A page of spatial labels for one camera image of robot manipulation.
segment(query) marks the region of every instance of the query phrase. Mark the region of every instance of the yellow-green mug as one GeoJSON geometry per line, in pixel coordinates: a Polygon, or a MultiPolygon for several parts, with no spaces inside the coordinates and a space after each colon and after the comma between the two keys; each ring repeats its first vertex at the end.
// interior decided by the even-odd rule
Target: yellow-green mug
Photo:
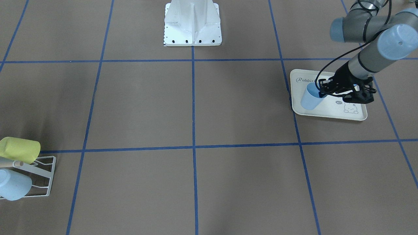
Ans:
{"type": "Polygon", "coordinates": [[[25,140],[15,137],[4,137],[0,140],[0,156],[31,164],[41,151],[41,144],[34,140],[25,140]]]}

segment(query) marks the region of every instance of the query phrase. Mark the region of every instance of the brown floor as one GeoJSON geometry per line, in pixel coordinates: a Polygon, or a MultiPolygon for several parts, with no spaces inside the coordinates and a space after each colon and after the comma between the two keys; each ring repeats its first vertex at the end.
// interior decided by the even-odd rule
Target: brown floor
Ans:
{"type": "Polygon", "coordinates": [[[358,46],[329,38],[353,0],[216,0],[193,49],[163,46],[168,2],[0,1],[0,133],[58,159],[0,234],[417,234],[418,50],[365,121],[300,116],[286,80],[358,46]]]}

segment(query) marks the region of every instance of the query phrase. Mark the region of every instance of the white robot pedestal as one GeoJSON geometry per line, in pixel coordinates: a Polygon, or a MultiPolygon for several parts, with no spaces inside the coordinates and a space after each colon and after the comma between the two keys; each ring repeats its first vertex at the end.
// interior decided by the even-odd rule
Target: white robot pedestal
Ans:
{"type": "Polygon", "coordinates": [[[219,6],[212,0],[172,0],[166,5],[165,46],[219,46],[219,6]]]}
{"type": "MultiPolygon", "coordinates": [[[[345,103],[340,97],[327,96],[313,110],[307,110],[301,105],[306,86],[315,82],[319,71],[294,69],[290,73],[292,109],[296,114],[323,117],[338,118],[346,120],[363,121],[367,118],[366,105],[345,103]]],[[[322,72],[319,79],[328,79],[334,73],[322,72]]]]}

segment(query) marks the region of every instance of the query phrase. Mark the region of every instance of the light blue cup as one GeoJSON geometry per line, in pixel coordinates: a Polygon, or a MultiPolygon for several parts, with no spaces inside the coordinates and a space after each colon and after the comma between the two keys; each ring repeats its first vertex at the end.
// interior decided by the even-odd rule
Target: light blue cup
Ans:
{"type": "Polygon", "coordinates": [[[0,169],[0,196],[15,201],[25,196],[32,187],[32,179],[6,168],[0,169]]]}
{"type": "Polygon", "coordinates": [[[301,105],[306,110],[313,110],[324,100],[325,97],[326,96],[319,98],[319,90],[315,86],[315,83],[311,82],[306,86],[301,100],[301,105]]]}

